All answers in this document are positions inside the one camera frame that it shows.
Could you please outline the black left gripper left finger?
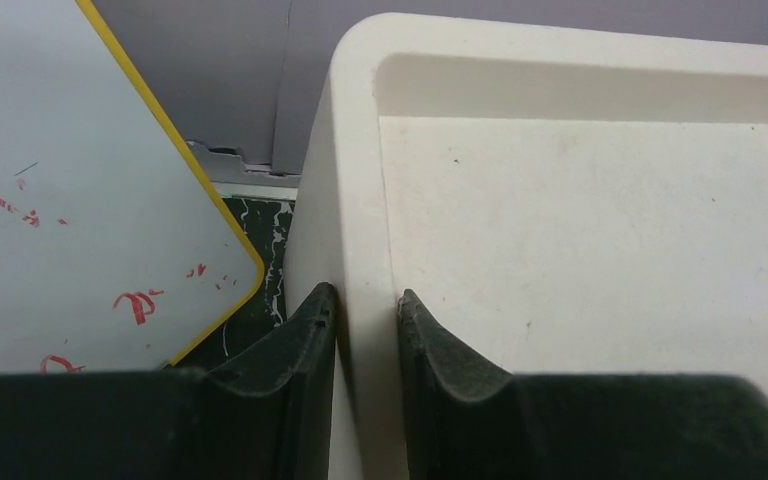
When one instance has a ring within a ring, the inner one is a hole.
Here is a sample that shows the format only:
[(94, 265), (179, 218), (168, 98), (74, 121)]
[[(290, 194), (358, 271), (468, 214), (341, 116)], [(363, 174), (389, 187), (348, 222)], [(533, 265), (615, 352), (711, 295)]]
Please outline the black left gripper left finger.
[(0, 375), (0, 479), (324, 479), (338, 296), (210, 371)]

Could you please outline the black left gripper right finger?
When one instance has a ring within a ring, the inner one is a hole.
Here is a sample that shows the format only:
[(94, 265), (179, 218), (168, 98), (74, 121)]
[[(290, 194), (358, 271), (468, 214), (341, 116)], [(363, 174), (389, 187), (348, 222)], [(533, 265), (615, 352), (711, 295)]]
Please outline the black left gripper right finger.
[(768, 479), (768, 398), (708, 374), (514, 374), (398, 303), (413, 479)]

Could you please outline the white plastic drawer organizer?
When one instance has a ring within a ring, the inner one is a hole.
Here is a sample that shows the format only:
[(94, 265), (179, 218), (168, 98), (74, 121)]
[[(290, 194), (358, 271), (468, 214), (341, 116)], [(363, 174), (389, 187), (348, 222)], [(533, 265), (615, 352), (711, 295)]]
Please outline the white plastic drawer organizer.
[(337, 44), (284, 262), (333, 284), (334, 479), (408, 475), (397, 304), (498, 366), (768, 397), (768, 45), (405, 13)]

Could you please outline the yellow framed whiteboard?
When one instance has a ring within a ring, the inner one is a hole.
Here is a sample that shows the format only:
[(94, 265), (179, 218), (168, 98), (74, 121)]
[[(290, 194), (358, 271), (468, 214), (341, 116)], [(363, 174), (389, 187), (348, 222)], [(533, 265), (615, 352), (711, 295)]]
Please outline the yellow framed whiteboard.
[(0, 374), (178, 362), (264, 265), (88, 1), (0, 1)]

